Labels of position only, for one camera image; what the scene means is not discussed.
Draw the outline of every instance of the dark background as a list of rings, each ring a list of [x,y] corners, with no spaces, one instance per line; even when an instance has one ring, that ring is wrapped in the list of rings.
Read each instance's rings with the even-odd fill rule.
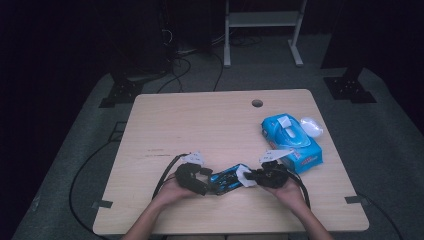
[[[129,11],[135,0],[121,1],[126,6],[117,1],[0,3],[0,226],[5,239],[14,233],[87,96],[104,74],[133,63],[149,73],[169,70],[165,60],[170,49],[162,48],[163,36],[156,26],[193,39],[184,26],[196,19],[209,26],[196,26],[199,33],[223,34],[223,0],[140,2],[150,4],[134,8],[144,11],[142,18],[129,17],[136,14]],[[146,11],[153,4],[160,10],[159,20],[152,19],[154,11]],[[296,1],[287,5],[277,0],[246,1],[246,5],[232,1],[232,7],[242,6],[275,10],[296,6]],[[418,0],[309,1],[301,34],[333,33],[323,68],[346,67],[359,59],[386,82],[423,131],[421,9]],[[208,37],[200,34],[194,39],[198,42],[193,44],[200,46]]]

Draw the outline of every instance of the blue wet wipes package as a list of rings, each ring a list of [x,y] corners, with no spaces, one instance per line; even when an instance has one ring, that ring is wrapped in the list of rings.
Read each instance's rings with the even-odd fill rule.
[[[293,151],[280,160],[296,173],[305,172],[323,163],[321,147],[289,114],[265,118],[262,122],[262,135],[273,149]]]

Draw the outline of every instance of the blue object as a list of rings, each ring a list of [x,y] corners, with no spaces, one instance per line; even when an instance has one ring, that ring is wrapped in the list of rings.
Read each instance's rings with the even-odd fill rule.
[[[216,195],[222,195],[243,186],[238,180],[236,173],[240,165],[247,167],[244,164],[237,164],[222,172],[212,174],[209,178],[210,191],[214,192]]]
[[[321,147],[289,114],[265,118],[262,122],[262,134],[273,149],[293,151],[281,158],[281,161],[298,174],[323,162]]]

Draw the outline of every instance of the metal stand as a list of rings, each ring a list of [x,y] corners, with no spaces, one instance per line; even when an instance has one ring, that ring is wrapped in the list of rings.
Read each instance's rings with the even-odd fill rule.
[[[331,95],[336,100],[350,100],[352,103],[376,103],[370,92],[365,91],[358,81],[362,67],[348,67],[342,77],[325,77]]]
[[[99,108],[113,108],[115,104],[134,103],[141,94],[145,83],[164,77],[167,72],[156,75],[140,73],[137,69],[114,69],[111,71],[113,86],[106,98],[103,98]]]
[[[225,6],[225,45],[224,45],[224,66],[231,66],[230,56],[230,28],[231,27],[277,27],[294,26],[293,39],[288,40],[296,66],[303,66],[302,58],[297,50],[297,39],[302,25],[307,0],[303,0],[299,11],[286,12],[242,12],[231,13],[229,1]]]

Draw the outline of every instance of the wooden table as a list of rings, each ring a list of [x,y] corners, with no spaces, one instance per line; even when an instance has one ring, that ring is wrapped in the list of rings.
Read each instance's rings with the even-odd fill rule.
[[[252,105],[260,100],[262,107]],[[214,172],[238,163],[260,168],[270,149],[261,135],[264,118],[288,113],[313,117],[324,127],[317,139],[324,163],[302,173],[313,212],[329,231],[362,231],[369,226],[340,156],[308,90],[266,90],[140,95],[134,102],[103,196],[97,234],[123,234],[151,200],[171,160],[200,151]],[[180,165],[178,162],[171,172]],[[304,231],[285,207],[260,187],[238,188],[222,196],[196,196],[176,203],[159,217],[157,234],[281,233]]]

